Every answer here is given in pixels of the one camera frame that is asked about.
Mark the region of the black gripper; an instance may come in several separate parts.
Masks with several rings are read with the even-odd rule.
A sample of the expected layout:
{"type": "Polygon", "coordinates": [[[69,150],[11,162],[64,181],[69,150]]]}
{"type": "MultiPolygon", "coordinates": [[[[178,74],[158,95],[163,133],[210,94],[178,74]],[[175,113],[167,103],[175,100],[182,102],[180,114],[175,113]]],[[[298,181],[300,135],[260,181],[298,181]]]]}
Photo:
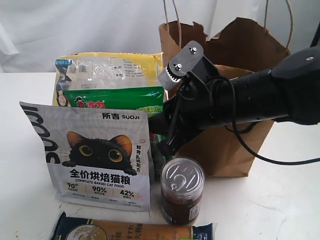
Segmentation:
{"type": "Polygon", "coordinates": [[[223,115],[222,94],[233,97],[232,82],[226,77],[210,77],[206,81],[185,77],[175,96],[165,102],[162,112],[148,119],[150,132],[165,136],[156,144],[164,157],[174,156],[205,129],[233,124],[233,104],[227,104],[223,115]]]}

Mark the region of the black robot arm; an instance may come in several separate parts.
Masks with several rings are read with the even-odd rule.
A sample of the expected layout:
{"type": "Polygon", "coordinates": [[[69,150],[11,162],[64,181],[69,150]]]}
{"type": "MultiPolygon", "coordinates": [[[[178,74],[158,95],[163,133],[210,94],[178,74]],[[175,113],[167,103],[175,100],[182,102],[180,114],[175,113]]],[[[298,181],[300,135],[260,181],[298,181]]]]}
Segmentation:
{"type": "Polygon", "coordinates": [[[164,156],[210,127],[265,120],[316,125],[320,121],[320,48],[289,55],[275,67],[228,79],[192,40],[158,76],[167,91],[177,88],[161,113],[149,121],[151,132],[164,135],[158,144],[164,156]]]}

